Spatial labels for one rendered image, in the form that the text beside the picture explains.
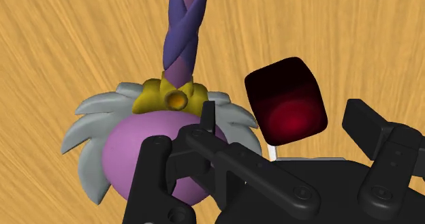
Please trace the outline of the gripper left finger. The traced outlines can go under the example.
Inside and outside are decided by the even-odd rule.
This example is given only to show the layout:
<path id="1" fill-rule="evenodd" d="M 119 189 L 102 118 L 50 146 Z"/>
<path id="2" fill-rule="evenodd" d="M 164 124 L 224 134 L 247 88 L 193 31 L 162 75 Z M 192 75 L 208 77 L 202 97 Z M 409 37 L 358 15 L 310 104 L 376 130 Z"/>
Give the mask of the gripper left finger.
<path id="1" fill-rule="evenodd" d="M 318 192 L 298 177 L 237 142 L 215 135 L 215 104 L 203 104 L 200 123 L 180 128 L 175 140 L 146 138 L 133 175 L 122 224 L 196 224 L 193 208 L 172 195 L 174 181 L 190 176 L 224 209 L 248 184 L 296 219 L 318 212 Z"/>

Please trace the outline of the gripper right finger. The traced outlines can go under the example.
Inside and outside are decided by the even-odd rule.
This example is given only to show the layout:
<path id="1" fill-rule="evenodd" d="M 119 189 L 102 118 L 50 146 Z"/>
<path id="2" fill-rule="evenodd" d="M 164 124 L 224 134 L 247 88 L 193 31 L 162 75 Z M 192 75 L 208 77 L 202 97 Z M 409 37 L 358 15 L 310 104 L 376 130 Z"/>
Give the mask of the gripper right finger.
<path id="1" fill-rule="evenodd" d="M 387 121 L 361 99 L 348 99 L 342 128 L 373 161 L 358 191 L 359 206 L 373 218 L 395 219 L 404 206 L 425 136 Z"/>

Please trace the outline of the dark red rounded cube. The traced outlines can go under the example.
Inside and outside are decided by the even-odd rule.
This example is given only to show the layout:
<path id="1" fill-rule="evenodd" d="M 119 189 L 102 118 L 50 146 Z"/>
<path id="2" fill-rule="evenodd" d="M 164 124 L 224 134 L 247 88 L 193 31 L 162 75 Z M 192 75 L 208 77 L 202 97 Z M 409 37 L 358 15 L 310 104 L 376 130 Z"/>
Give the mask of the dark red rounded cube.
<path id="1" fill-rule="evenodd" d="M 290 57 L 245 78 L 247 97 L 265 141 L 280 146 L 326 129 L 319 85 L 304 61 Z"/>

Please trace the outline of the purple toy wand with orb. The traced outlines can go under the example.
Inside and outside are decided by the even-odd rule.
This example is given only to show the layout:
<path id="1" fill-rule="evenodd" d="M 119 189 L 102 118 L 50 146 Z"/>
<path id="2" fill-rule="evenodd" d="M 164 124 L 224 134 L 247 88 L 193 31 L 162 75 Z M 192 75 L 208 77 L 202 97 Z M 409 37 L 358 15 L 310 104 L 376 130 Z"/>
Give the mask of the purple toy wand with orb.
<path id="1" fill-rule="evenodd" d="M 216 105 L 222 140 L 261 153 L 253 115 L 227 93 L 209 91 L 193 80 L 205 9 L 206 0 L 169 0 L 161 77 L 142 84 L 122 82 L 77 107 L 78 120 L 67 130 L 61 152 L 82 147 L 78 176 L 93 203 L 101 203 L 109 188 L 127 197 L 142 141 L 151 135 L 175 138 L 182 126 L 198 121 L 205 101 Z"/>

